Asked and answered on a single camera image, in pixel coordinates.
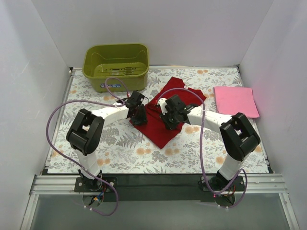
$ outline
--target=green bin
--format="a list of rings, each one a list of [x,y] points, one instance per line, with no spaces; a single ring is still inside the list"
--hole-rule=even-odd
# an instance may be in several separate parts
[[[147,85],[149,56],[142,44],[100,45],[86,52],[83,74],[97,92],[106,92],[105,80],[109,77],[121,79],[129,91],[142,90]],[[118,80],[107,82],[113,92],[125,88]]]

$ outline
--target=red fabric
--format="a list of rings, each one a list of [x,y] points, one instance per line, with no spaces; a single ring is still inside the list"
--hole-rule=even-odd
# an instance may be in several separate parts
[[[147,104],[145,105],[146,116],[147,116],[147,124],[143,126],[135,126],[140,132],[142,132],[146,137],[148,137],[154,144],[156,144],[159,148],[163,148],[171,139],[173,139],[178,133],[181,132],[181,128],[183,123],[177,126],[175,130],[167,130],[165,125],[160,118],[161,109],[157,107],[157,102],[159,96],[170,89],[173,88],[184,88],[185,84],[182,79],[172,77],[168,83],[164,86],[164,88]],[[196,93],[203,100],[206,97],[203,95],[201,90],[194,90],[188,88],[188,90]],[[197,104],[201,105],[201,102],[198,98],[193,96],[188,91],[183,90],[174,90],[163,95],[164,98],[169,98],[174,94],[178,94],[182,101],[186,105],[188,104]]]

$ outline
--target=pink square towel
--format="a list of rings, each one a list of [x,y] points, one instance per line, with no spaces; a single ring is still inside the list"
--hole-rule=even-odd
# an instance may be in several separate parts
[[[216,86],[214,92],[218,113],[235,115],[241,112],[249,118],[259,117],[251,88]]]

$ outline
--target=floral pattern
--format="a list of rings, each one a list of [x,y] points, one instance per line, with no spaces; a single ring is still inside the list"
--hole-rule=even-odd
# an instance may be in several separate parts
[[[147,87],[141,92],[151,100],[174,76],[194,89],[201,89],[207,99],[205,110],[216,112],[214,86],[242,86],[236,68],[225,69],[150,69]],[[124,98],[125,92],[116,93]],[[94,91],[81,71],[76,71],[68,101],[84,99],[113,104],[116,99],[108,93]],[[55,145],[61,152],[78,160],[66,141],[66,134],[76,114],[82,108],[95,110],[101,106],[88,103],[71,103],[65,106]],[[219,134],[204,130],[203,160],[205,170],[215,173],[223,164],[226,150]],[[159,149],[146,136],[135,129],[128,120],[112,123],[104,128],[96,150],[97,163],[103,173],[201,173],[199,151],[200,127],[185,124],[175,138]],[[249,173],[268,173],[260,146],[245,161]],[[78,166],[56,152],[51,155],[49,173],[77,173]]]

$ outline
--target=white wall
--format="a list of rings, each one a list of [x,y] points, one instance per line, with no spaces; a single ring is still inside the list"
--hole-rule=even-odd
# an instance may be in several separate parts
[[[241,63],[253,88],[272,168],[282,173],[307,229],[307,2],[275,0]]]
[[[17,230],[69,70],[31,0],[0,0],[0,34],[0,229]]]
[[[32,0],[68,66],[97,44],[144,43],[150,64],[239,64],[273,0]]]

